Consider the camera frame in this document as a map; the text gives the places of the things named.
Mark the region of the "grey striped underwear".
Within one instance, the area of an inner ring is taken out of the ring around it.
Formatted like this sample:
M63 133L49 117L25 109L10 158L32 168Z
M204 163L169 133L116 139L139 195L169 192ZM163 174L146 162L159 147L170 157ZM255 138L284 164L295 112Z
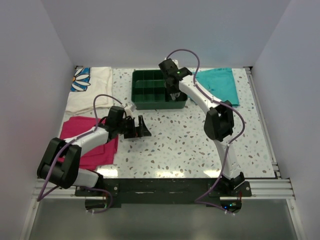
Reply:
M169 95L173 101L178 101L181 95L181 92L170 93Z

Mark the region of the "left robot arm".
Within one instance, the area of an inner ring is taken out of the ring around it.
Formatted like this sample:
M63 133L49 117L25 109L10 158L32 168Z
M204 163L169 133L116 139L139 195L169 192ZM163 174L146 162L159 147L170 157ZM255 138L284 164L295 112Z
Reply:
M119 135L123 135L125 139L133 139L150 137L152 134L142 115L138 116L136 126L135 118L129 115L128 109L112 106L108 115L90 130L66 139L51 139L37 168L37 177L63 189L72 186L86 187L86 191L92 196L99 196L104 190L104 184L99 181L101 175L81 169L80 160L84 154Z

